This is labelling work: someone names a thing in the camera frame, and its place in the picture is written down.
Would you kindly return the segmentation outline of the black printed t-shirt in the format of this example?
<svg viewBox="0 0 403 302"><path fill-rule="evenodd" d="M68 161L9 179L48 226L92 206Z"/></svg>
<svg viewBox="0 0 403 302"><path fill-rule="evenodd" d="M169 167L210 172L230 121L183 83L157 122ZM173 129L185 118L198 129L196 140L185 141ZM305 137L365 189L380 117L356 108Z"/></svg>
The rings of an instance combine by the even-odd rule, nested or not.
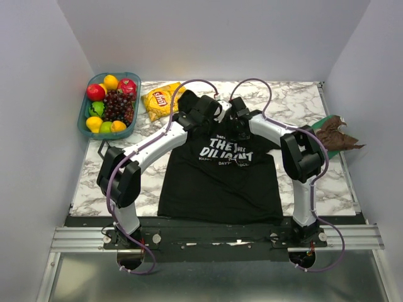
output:
<svg viewBox="0 0 403 302"><path fill-rule="evenodd" d="M171 151L157 215L213 223L279 223L283 218L271 150L261 136L229 138L232 113Z"/></svg>

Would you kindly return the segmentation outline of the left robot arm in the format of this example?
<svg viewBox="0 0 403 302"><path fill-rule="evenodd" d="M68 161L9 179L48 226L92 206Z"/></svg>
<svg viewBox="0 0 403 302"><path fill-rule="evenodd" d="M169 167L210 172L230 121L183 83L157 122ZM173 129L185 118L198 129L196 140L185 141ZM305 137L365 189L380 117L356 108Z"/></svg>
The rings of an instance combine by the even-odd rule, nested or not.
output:
<svg viewBox="0 0 403 302"><path fill-rule="evenodd" d="M188 113L179 111L153 135L128 148L110 147L103 157L97 185L106 196L118 241L127 249L139 243L140 221L135 200L141 189L142 173L157 159L186 143L188 136L221 122L231 104L202 96Z"/></svg>

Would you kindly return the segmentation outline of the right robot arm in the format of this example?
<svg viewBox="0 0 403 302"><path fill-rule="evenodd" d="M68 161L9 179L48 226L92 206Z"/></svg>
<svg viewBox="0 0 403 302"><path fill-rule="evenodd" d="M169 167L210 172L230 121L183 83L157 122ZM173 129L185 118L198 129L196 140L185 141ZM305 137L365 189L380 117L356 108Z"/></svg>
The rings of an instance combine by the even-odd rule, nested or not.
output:
<svg viewBox="0 0 403 302"><path fill-rule="evenodd" d="M255 135L280 147L283 168L293 184L290 240L299 247L306 245L319 233L314 179L321 174L326 159L320 141L311 127L296 128L270 120L259 110L250 111L240 97L229 103L232 138L240 140Z"/></svg>

